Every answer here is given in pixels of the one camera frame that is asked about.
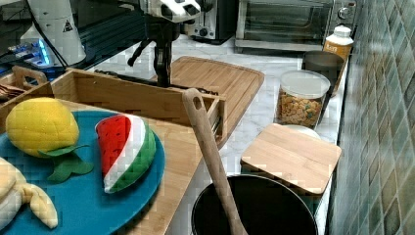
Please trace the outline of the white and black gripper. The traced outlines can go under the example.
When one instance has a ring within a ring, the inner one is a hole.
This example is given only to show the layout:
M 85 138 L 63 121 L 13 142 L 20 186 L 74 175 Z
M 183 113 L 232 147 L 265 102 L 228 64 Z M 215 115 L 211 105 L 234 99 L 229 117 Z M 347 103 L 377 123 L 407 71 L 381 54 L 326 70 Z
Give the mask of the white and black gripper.
M 201 6 L 196 0 L 139 0 L 145 17 L 145 48 L 156 43 L 154 68 L 159 87 L 170 86 L 171 42 L 180 33 L 180 25 L 197 18 Z

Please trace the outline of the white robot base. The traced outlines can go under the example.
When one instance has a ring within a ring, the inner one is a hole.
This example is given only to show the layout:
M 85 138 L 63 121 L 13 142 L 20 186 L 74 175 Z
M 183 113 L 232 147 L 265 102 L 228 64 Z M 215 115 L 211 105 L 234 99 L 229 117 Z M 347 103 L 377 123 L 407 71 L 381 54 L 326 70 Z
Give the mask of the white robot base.
M 21 37 L 34 46 L 27 63 L 40 69 L 65 67 L 86 58 L 74 23 L 70 0 L 25 0 L 32 26 Z

